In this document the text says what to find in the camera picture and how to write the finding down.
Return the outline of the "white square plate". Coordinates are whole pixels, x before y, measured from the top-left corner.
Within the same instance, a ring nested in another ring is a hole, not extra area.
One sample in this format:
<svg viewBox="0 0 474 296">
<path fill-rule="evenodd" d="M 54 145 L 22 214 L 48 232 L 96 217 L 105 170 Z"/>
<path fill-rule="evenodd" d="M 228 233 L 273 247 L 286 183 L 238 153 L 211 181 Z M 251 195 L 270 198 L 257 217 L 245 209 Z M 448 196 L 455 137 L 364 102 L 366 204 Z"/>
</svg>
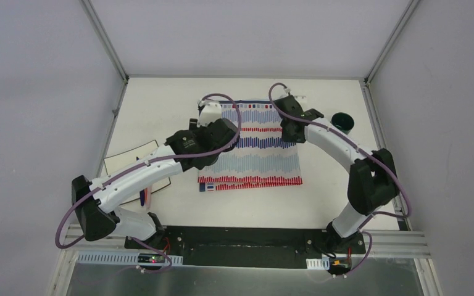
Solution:
<svg viewBox="0 0 474 296">
<path fill-rule="evenodd" d="M 102 170 L 100 176 L 107 176 L 111 175 L 112 173 L 127 167 L 128 165 L 132 165 L 138 159 L 149 156 L 151 152 L 156 150 L 159 147 L 156 140 L 151 140 L 143 145 L 138 147 L 126 150 L 124 152 L 110 155 L 105 157 L 102 161 Z M 150 185 L 151 187 L 151 198 L 154 194 L 159 191 L 164 190 L 166 187 L 171 185 L 170 177 L 161 179 L 158 182 Z M 136 205 L 139 204 L 139 193 L 131 196 L 128 198 L 127 201 L 121 203 L 121 205 Z"/>
</svg>

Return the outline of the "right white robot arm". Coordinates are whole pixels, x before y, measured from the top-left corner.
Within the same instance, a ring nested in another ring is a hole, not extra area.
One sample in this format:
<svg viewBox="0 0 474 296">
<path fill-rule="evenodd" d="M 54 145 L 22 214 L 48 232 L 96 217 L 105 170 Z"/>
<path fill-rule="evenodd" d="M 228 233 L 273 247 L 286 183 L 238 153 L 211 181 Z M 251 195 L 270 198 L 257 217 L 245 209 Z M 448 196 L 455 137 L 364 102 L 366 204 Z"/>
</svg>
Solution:
<svg viewBox="0 0 474 296">
<path fill-rule="evenodd" d="M 317 146 L 349 175 L 348 202 L 328 224 L 324 238 L 327 250 L 342 252 L 368 217 L 399 195 L 393 156 L 387 149 L 363 150 L 348 135 L 334 128 L 321 112 L 303 110 L 292 95 L 279 98 L 273 104 L 281 117 L 284 142 Z"/>
</svg>

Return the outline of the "dark blue plastic knife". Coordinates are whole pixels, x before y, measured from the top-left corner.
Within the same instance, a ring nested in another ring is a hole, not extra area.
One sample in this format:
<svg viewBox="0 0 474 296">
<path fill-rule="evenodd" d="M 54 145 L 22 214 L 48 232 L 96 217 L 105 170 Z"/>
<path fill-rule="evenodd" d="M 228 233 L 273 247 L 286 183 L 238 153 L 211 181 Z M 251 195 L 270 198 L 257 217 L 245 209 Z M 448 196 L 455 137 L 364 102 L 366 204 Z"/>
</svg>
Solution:
<svg viewBox="0 0 474 296">
<path fill-rule="evenodd" d="M 146 194 L 146 190 L 142 190 L 139 192 L 139 202 L 142 207 L 145 206 L 146 203 Z"/>
</svg>

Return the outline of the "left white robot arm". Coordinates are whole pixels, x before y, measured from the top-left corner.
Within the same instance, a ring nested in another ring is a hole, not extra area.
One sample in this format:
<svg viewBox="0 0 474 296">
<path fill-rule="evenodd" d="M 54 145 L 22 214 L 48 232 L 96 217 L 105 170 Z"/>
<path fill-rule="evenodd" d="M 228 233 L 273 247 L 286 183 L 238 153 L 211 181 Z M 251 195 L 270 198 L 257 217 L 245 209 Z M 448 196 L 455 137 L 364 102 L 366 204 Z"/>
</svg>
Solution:
<svg viewBox="0 0 474 296">
<path fill-rule="evenodd" d="M 213 165 L 221 153 L 234 148 L 241 125 L 241 115 L 233 123 L 222 117 L 221 106 L 208 102 L 197 122 L 177 131 L 134 164 L 102 178 L 74 178 L 71 211 L 77 216 L 82 238 L 98 241 L 117 232 L 139 239 L 148 249 L 159 248 L 164 234 L 155 215 L 129 211 L 121 204 L 162 179 Z"/>
</svg>

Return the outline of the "patterned cloth napkin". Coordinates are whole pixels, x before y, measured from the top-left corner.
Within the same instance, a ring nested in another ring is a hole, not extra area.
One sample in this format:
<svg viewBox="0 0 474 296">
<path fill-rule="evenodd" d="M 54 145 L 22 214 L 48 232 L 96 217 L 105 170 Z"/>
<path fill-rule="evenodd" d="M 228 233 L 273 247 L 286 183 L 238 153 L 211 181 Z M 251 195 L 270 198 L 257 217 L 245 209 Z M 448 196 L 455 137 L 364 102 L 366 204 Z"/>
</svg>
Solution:
<svg viewBox="0 0 474 296">
<path fill-rule="evenodd" d="M 199 171 L 201 192 L 298 186 L 303 183 L 295 143 L 281 139 L 281 118 L 265 101 L 239 101 L 241 132 L 235 148 Z"/>
</svg>

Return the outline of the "dark green mug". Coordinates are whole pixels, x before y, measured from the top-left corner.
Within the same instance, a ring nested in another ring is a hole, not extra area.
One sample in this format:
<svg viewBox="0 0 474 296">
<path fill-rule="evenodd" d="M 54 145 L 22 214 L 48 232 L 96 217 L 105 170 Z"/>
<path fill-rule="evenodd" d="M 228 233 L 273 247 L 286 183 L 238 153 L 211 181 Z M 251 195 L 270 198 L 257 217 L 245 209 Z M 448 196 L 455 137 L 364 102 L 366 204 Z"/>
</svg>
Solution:
<svg viewBox="0 0 474 296">
<path fill-rule="evenodd" d="M 344 134 L 349 134 L 355 126 L 355 121 L 349 114 L 338 112 L 332 116 L 331 124 Z"/>
</svg>

